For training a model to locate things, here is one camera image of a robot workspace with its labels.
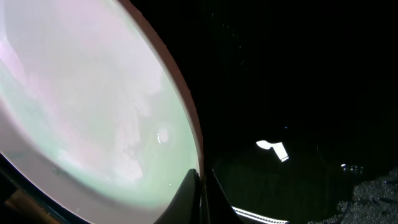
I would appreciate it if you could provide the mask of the black round tray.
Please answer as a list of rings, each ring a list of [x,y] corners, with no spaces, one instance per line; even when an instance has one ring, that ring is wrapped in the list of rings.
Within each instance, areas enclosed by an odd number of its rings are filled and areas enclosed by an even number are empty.
[[[243,223],[397,222],[396,1],[129,1],[190,90]],[[1,154],[2,223],[89,223]]]

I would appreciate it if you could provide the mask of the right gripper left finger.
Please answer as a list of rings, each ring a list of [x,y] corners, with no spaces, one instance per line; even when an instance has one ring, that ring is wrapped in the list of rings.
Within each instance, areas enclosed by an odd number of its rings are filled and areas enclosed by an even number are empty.
[[[200,187],[198,172],[188,170],[169,206],[155,224],[199,224]]]

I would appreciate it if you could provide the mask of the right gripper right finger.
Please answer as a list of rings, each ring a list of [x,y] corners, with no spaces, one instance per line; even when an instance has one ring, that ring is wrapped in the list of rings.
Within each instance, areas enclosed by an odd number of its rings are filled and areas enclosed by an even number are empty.
[[[214,170],[206,173],[203,183],[203,215],[207,224],[243,224],[229,204]]]

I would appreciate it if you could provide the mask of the white plate with green smear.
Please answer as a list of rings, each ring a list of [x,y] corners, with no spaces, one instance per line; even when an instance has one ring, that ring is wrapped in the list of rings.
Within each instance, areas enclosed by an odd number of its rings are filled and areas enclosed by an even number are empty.
[[[129,1],[1,1],[1,154],[89,223],[155,223],[203,173],[193,98]]]

